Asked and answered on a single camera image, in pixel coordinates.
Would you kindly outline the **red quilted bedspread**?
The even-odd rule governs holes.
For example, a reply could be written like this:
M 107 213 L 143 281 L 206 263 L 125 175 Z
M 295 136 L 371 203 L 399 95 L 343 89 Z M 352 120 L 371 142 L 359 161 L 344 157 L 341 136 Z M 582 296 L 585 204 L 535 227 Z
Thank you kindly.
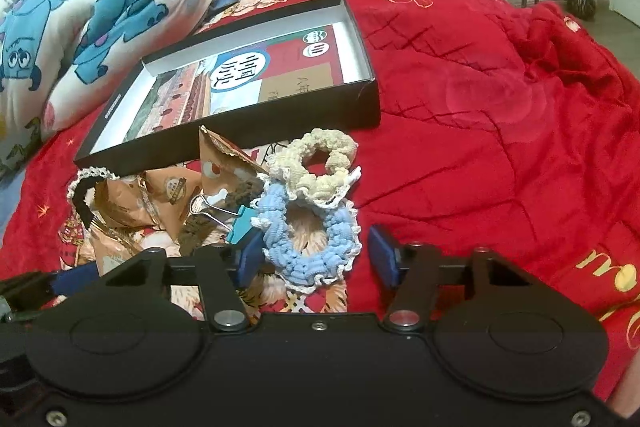
M 638 81 L 551 3 L 348 2 L 381 103 L 355 135 L 361 224 L 497 249 L 603 323 L 601 398 L 637 386 Z

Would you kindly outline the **cream knitted scrunchie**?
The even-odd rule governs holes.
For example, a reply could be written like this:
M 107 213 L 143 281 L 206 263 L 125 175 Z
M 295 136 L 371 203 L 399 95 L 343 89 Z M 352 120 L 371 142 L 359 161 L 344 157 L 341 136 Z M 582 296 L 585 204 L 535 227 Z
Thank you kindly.
M 357 152 L 358 143 L 345 132 L 314 128 L 268 155 L 266 166 L 290 202 L 333 209 L 360 179 L 361 168 L 354 166 Z

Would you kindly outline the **Chinese history textbook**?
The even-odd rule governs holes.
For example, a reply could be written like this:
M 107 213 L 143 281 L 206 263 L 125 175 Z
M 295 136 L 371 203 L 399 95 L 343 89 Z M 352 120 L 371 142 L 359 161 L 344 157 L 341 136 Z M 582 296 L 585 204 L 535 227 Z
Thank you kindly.
M 331 25 L 290 32 L 161 72 L 124 139 L 342 83 Z

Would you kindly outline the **brown knitted scrunchie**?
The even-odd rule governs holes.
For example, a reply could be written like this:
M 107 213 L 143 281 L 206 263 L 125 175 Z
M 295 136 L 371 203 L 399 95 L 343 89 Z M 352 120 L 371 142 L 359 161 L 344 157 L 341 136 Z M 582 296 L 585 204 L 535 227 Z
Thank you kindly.
M 254 230 L 255 210 L 250 203 L 262 194 L 264 186 L 262 179 L 250 178 L 233 191 L 222 188 L 215 195 L 201 192 L 194 196 L 178 234 L 180 255 L 191 256 L 210 244 L 239 245 Z

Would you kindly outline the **light blue knitted scrunchie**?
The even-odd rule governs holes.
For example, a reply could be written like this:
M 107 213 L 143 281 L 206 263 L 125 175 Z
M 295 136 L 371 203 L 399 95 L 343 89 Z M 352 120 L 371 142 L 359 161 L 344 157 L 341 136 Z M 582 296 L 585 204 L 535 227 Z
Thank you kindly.
M 312 293 L 343 280 L 354 267 L 362 244 L 350 200 L 321 208 L 301 197 L 290 199 L 282 182 L 268 180 L 252 207 L 265 258 L 291 291 Z

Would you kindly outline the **black white-trimmed scrunchie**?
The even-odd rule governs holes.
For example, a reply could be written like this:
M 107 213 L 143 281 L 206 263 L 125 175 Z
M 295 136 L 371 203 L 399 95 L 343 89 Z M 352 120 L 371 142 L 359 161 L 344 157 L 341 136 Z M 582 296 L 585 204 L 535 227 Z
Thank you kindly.
M 67 187 L 67 200 L 74 206 L 85 230 L 89 230 L 94 219 L 94 213 L 87 202 L 87 194 L 94 190 L 99 183 L 107 180 L 117 180 L 118 176 L 104 167 L 88 167 L 78 170 L 76 178 Z

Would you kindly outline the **dark patterned ball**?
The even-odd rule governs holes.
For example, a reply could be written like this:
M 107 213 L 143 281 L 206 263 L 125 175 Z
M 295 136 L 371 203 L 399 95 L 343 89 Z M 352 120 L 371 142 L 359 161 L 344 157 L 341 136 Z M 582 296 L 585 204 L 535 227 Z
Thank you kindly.
M 566 10 L 581 20 L 592 20 L 597 13 L 597 0 L 566 0 Z

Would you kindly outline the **brown chocolate snack packet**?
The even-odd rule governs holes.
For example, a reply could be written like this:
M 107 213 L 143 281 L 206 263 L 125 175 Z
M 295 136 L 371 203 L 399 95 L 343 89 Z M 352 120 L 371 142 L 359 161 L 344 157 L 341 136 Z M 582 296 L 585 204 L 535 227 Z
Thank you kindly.
M 266 170 L 223 136 L 198 128 L 202 193 L 207 205 L 235 211 L 262 194 Z

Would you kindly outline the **monster cartoon white duvet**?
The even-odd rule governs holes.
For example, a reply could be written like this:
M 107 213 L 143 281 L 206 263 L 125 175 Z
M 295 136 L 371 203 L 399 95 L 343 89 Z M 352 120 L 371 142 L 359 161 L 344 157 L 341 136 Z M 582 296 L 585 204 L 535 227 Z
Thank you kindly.
M 238 0 L 1 0 L 1 174 L 111 96 L 145 57 Z

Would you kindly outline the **blue binder clip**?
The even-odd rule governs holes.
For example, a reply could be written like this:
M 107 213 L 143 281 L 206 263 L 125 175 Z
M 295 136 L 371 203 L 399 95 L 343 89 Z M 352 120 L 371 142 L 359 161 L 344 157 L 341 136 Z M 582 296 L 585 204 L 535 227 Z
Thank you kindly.
M 222 233 L 222 238 L 230 244 L 239 244 L 250 231 L 256 212 L 253 208 L 239 205 L 229 209 L 222 199 L 198 194 L 190 202 L 189 216 L 203 218 L 208 225 Z

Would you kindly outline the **black shallow cardboard box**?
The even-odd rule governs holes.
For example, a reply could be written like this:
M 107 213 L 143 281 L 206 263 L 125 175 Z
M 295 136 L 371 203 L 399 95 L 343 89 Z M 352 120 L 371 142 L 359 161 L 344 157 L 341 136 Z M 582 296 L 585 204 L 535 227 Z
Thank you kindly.
M 380 97 L 347 0 L 307 0 L 214 27 L 131 69 L 75 157 L 119 176 L 198 157 L 198 132 L 238 147 L 380 121 Z

